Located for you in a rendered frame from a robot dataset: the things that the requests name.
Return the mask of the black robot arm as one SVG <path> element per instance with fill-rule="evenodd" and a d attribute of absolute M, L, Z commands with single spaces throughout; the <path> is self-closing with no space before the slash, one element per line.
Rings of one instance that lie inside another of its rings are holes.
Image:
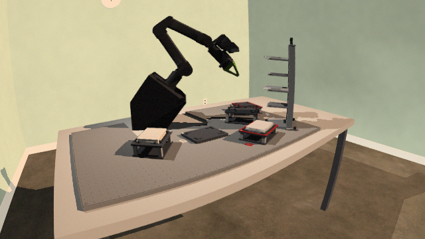
<path fill-rule="evenodd" d="M 170 87 L 174 91 L 180 93 L 182 96 L 185 94 L 179 88 L 176 89 L 176 85 L 182 79 L 182 76 L 190 76 L 193 72 L 192 66 L 184 56 L 181 54 L 179 49 L 176 47 L 175 43 L 172 41 L 170 36 L 167 34 L 166 28 L 172 29 L 189 37 L 190 39 L 196 41 L 197 43 L 208 48 L 208 52 L 215 57 L 217 56 L 224 62 L 227 58 L 232 58 L 229 54 L 234 52 L 240 52 L 239 47 L 231 42 L 226 35 L 220 35 L 218 38 L 212 40 L 212 38 L 186 24 L 179 22 L 174 19 L 172 16 L 168 16 L 163 19 L 161 22 L 157 23 L 153 27 L 153 34 L 160 43 L 163 45 L 165 50 L 168 52 L 169 56 L 173 59 L 174 63 L 177 65 L 177 69 L 172 71 L 167 79 L 154 74 L 154 77 L 162 82 L 164 85 Z M 219 47 L 218 47 L 219 46 Z M 221 51 L 222 49 L 222 51 Z M 229 53 L 227 53 L 227 52 Z M 220 53 L 219 53 L 220 52 Z M 179 69 L 179 70 L 178 70 Z"/>

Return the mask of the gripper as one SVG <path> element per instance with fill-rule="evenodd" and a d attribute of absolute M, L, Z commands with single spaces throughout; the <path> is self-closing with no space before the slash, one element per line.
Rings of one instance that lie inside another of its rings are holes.
<path fill-rule="evenodd" d="M 228 72 L 230 74 L 233 74 L 233 75 L 235 75 L 237 77 L 239 76 L 239 73 L 238 73 L 238 70 L 237 70 L 235 61 L 233 61 L 232 58 L 227 58 L 224 62 L 217 56 L 217 54 L 216 54 L 216 56 L 214 58 L 220 64 L 219 67 L 220 68 L 222 67 L 222 69 L 225 72 Z M 234 67 L 234 69 L 236 71 L 236 74 L 229 70 L 232 66 Z"/>

